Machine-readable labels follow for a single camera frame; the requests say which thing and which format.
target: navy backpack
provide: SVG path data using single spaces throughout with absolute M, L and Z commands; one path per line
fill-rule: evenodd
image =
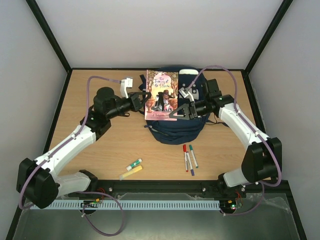
M 178 72 L 182 69 L 197 70 L 194 67 L 189 66 L 168 66 L 161 67 L 157 71 L 161 72 Z M 142 84 L 139 86 L 141 91 L 146 89 L 146 78 L 141 75 Z M 190 83 L 195 79 L 194 74 L 179 74 L 178 76 L 178 90 L 182 87 L 187 88 Z M 195 102 L 203 100 L 205 98 L 202 91 L 202 84 L 206 82 L 206 78 L 203 74 L 199 76 L 197 81 L 190 89 Z M 178 107 L 182 104 L 189 103 L 189 99 L 185 99 L 182 96 L 178 96 Z M 145 128 L 149 128 L 154 138 L 163 143 L 170 145 L 179 145 L 187 142 L 191 142 L 197 138 L 200 131 L 204 128 L 208 121 L 210 114 L 202 117 L 198 117 L 191 120 L 177 119 L 177 121 L 158 121 L 158 120 L 147 120 Z

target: backpack zipper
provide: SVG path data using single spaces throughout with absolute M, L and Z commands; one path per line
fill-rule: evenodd
M 163 133 L 163 132 L 160 132 L 160 131 L 158 131 L 158 130 L 155 130 L 151 125 L 145 125 L 144 128 L 145 128 L 145 129 L 146 129 L 146 128 L 149 128 L 149 129 L 151 129 L 151 131 L 154 131 L 154 132 L 157 132 L 157 133 L 160 133 L 160 134 L 169 136 L 168 134 L 165 134 L 165 133 Z

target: purple marker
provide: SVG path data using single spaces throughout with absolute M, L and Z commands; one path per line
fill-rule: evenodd
M 191 159 L 190 159 L 190 155 L 189 155 L 188 151 L 186 152 L 186 158 L 189 161 L 191 175 L 194 176 L 195 175 L 195 171 L 194 171 L 194 169 L 192 167 L 192 163 L 191 163 Z

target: wooden table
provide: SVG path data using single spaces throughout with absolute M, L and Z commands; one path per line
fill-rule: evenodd
M 79 124 L 86 111 L 86 84 L 92 76 L 121 80 L 133 77 L 132 92 L 139 92 L 139 75 L 144 70 L 74 70 L 64 97 L 64 102 L 54 131 L 50 149 L 68 136 Z M 248 118 L 254 122 L 244 81 L 240 71 L 234 71 L 238 83 L 238 104 Z M 231 77 L 224 71 L 206 71 L 205 77 L 216 79 L 222 94 L 234 96 L 235 87 Z M 117 83 L 93 79 L 90 84 L 90 105 L 101 87 L 111 87 L 120 94 Z M 60 175 L 73 174 L 86 169 L 98 179 L 118 180 L 126 172 L 126 166 L 141 158 L 143 170 L 126 180 L 216 180 L 221 173 L 240 167 L 245 155 L 244 146 L 228 127 L 206 125 L 196 140 L 191 142 L 199 168 L 195 176 L 185 170 L 182 145 L 166 145 L 155 140 L 146 121 L 139 112 L 130 117 L 116 117 L 112 127 L 97 142 L 76 156 Z

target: black frame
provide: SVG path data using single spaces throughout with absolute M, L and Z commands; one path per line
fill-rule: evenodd
M 43 153 L 46 153 L 49 150 L 55 128 L 57 125 L 57 121 L 59 118 L 59 114 L 64 102 L 65 94 L 68 89 L 69 81 L 72 75 L 73 70 L 146 70 L 146 68 L 82 68 L 82 67 L 74 67 L 71 68 L 68 60 L 66 59 L 62 49 L 60 48 L 53 32 L 50 29 L 49 24 L 47 23 L 44 15 L 42 14 L 37 2 L 35 0 L 25 0 L 29 5 L 32 13 L 34 14 L 35 18 L 37 19 L 39 25 L 41 26 L 44 34 L 46 35 L 48 41 L 50 42 L 52 48 L 54 49 L 57 57 L 61 61 L 65 71 L 67 72 L 67 76 L 64 82 L 64 86 L 60 95 L 60 99 L 58 102 L 58 106 L 56 108 L 53 121 L 51 124 L 51 128 L 47 137 L 47 141 L 45 143 L 45 147 Z M 251 81 L 249 78 L 249 73 L 253 69 L 254 65 L 258 61 L 260 55 L 262 54 L 263 50 L 265 49 L 266 45 L 268 44 L 270 38 L 272 37 L 273 33 L 277 29 L 279 23 L 281 22 L 282 18 L 284 17 L 285 13 L 287 12 L 288 8 L 290 7 L 293 0 L 283 0 L 281 6 L 279 7 L 278 11 L 276 12 L 272 22 L 270 23 L 268 29 L 266 30 L 264 36 L 262 37 L 259 45 L 257 46 L 254 54 L 252 55 L 248 65 L 245 69 L 230 69 L 231 71 L 241 71 L 242 78 L 244 81 L 245 89 L 248 95 L 248 99 L 250 102 L 250 106 L 252 109 L 253 117 L 256 123 L 256 126 L 265 132 L 264 122 L 258 107 L 258 103 L 256 100 L 256 96 L 251 85 Z M 222 71 L 220 69 L 211 69 L 211 71 Z M 201 180 L 189 180 L 189 181 L 174 181 L 174 180 L 162 180 L 162 181 L 153 181 L 153 180 L 129 180 L 129 181 L 117 181 L 117 180 L 99 180 L 98 185 L 100 187 L 104 187 L 104 189 L 109 189 L 109 187 L 113 188 L 114 193 L 129 193 L 129 192 L 141 192 L 144 191 L 146 193 L 187 193 L 187 194 L 197 194 L 198 196 L 203 196 L 207 198 L 215 197 L 217 200 L 223 200 L 224 198 L 219 197 L 215 194 L 214 191 L 210 190 L 209 185 L 215 185 L 216 180 L 213 181 L 201 181 Z M 246 193 L 258 193 L 261 191 L 261 187 L 259 185 L 248 185 L 246 187 Z M 297 227 L 297 231 L 301 240 L 306 240 L 306 234 L 304 228 L 302 226 L 299 213 L 293 199 L 293 195 L 289 186 L 288 181 L 283 180 L 281 184 L 277 188 L 272 188 L 265 186 L 266 193 L 285 193 L 286 197 L 289 202 L 289 207 L 292 211 L 292 215 Z M 14 214 L 10 229 L 8 231 L 7 240 L 11 240 L 14 237 L 20 215 L 22 210 L 17 207 L 16 212 Z

